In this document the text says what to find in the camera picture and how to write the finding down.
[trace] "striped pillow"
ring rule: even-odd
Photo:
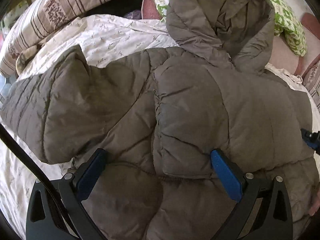
[[[303,85],[309,91],[313,101],[320,112],[320,61],[318,61],[307,73]]]
[[[0,52],[0,73],[15,71],[16,59],[25,49],[84,12],[110,0],[36,0],[20,16],[7,35]]]

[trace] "pink cushion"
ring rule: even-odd
[[[283,35],[275,36],[273,39],[273,49],[269,63],[276,68],[284,68],[294,74],[299,62],[299,56],[295,55]]]
[[[301,23],[309,31],[311,31],[312,34],[318,38],[318,40],[320,40],[320,23],[314,15],[305,13],[302,17]]]
[[[304,57],[300,57],[298,68],[295,75],[305,76],[310,68],[319,61],[320,57],[320,40],[314,36],[306,27],[303,26],[306,36],[307,52]]]
[[[0,50],[1,50],[2,44],[3,44],[3,38],[2,38],[2,33],[0,32]]]
[[[142,1],[141,16],[142,19],[162,19],[153,0]]]

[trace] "bed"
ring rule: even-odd
[[[76,18],[44,45],[18,80],[44,73],[66,49],[76,44],[81,46],[88,64],[99,68],[144,49],[177,46],[168,35],[163,21],[135,21],[113,15]],[[319,111],[300,80],[271,64],[266,65],[266,69],[282,78],[291,89],[308,94],[313,115],[312,129],[320,130]],[[68,169],[73,168],[72,160],[56,165],[41,163],[20,138],[11,134],[49,179],[60,179]],[[36,178],[2,142],[0,149],[0,209],[12,228],[25,239],[28,201]],[[315,155],[315,159],[320,173],[320,157]]]

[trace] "metal screw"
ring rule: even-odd
[[[72,176],[73,176],[73,174],[69,172],[66,175],[64,175],[64,179],[71,179]]]
[[[254,177],[253,174],[250,172],[246,173],[245,176],[247,179],[253,179],[253,177]]]
[[[283,181],[283,179],[282,179],[281,176],[276,176],[276,180],[277,180],[278,182],[282,182],[282,181]]]

